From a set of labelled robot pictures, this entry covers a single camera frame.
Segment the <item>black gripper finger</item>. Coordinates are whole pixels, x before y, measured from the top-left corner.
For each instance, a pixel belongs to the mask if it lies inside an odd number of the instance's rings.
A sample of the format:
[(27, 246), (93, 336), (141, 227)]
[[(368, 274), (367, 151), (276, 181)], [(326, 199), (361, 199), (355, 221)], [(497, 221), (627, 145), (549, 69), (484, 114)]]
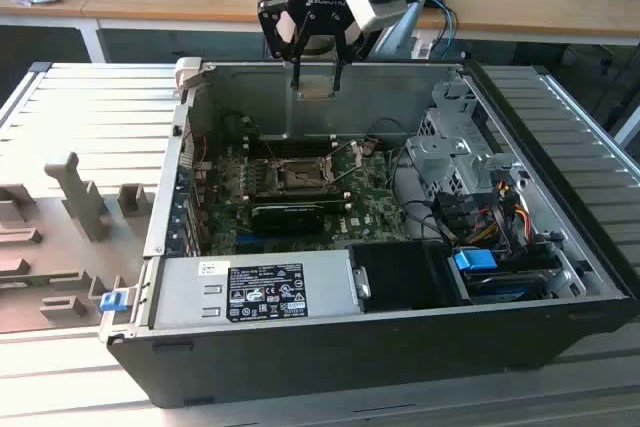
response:
[[(284, 14), (290, 17), (294, 25), (290, 41), (285, 41), (277, 29)], [(297, 91), (302, 54), (312, 34), (313, 12), (311, 8), (306, 5), (306, 0), (259, 0), (257, 15), (272, 56), (292, 64), (293, 73), (290, 86), (294, 91)]]
[(345, 10), (332, 15), (336, 64), (334, 69), (334, 92), (340, 90), (341, 76), (346, 65), (367, 58), (374, 46), (374, 33), (363, 32), (353, 15)]

